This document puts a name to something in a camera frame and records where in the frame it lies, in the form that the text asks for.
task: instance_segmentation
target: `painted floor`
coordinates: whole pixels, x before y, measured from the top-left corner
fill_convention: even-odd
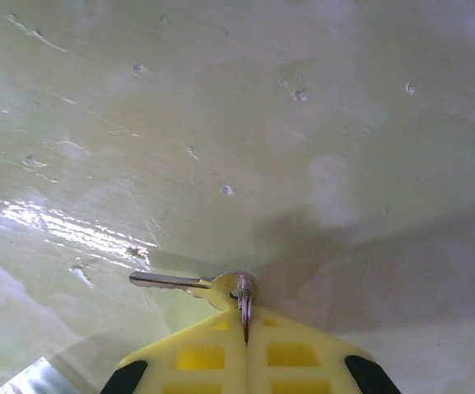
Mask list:
[[[97,392],[257,276],[403,392],[475,393],[475,2],[0,0],[0,386]]]

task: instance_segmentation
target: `glossy floor surface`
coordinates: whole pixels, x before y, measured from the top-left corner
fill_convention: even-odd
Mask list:
[[[134,269],[234,268],[475,393],[475,2],[0,0],[0,386],[96,392],[216,313]]]

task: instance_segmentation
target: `key blade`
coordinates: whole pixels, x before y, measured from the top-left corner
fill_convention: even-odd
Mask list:
[[[157,287],[160,289],[181,289],[197,296],[200,291],[210,290],[208,281],[193,277],[173,277],[158,273],[142,273],[135,271],[130,275],[130,282],[139,287]]]

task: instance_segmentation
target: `silver key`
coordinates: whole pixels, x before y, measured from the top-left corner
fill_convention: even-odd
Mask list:
[[[136,271],[130,275],[130,281],[136,286],[181,289],[193,297],[208,300],[219,310],[240,309],[244,341],[248,343],[252,303],[258,297],[258,286],[251,274],[236,271],[197,279]]]

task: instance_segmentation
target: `yellow plastic object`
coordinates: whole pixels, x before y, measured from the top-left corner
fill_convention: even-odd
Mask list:
[[[135,388],[122,386],[134,394],[398,392],[392,391],[392,383],[390,390],[362,390],[345,363],[352,355],[373,364],[364,350],[254,306],[247,346],[240,311],[233,309],[136,351],[123,359],[117,372],[147,363]],[[111,387],[103,393],[119,390]]]

